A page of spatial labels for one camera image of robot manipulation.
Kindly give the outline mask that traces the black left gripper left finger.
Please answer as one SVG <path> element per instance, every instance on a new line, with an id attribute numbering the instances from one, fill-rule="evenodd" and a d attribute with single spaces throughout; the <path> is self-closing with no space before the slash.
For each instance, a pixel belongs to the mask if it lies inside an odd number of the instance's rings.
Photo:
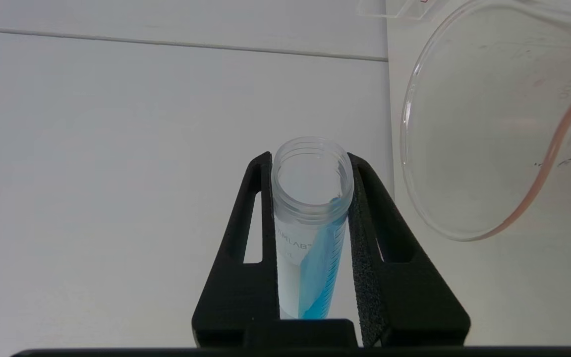
<path id="1" fill-rule="evenodd" d="M 197 347 L 242 346 L 249 325 L 280 317 L 271 169 L 272 155 L 263 152 L 245 170 L 224 237 L 193 312 Z M 261 261 L 245 263 L 255 199 L 261 204 Z"/>

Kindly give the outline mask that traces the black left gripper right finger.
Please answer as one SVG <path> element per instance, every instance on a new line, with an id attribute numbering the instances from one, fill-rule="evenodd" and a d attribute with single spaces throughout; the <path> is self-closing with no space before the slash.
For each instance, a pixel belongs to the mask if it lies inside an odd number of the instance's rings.
<path id="1" fill-rule="evenodd" d="M 349 154 L 348 211 L 356 307 L 365 347 L 463 346 L 464 307 L 399 212 L 373 167 Z"/>

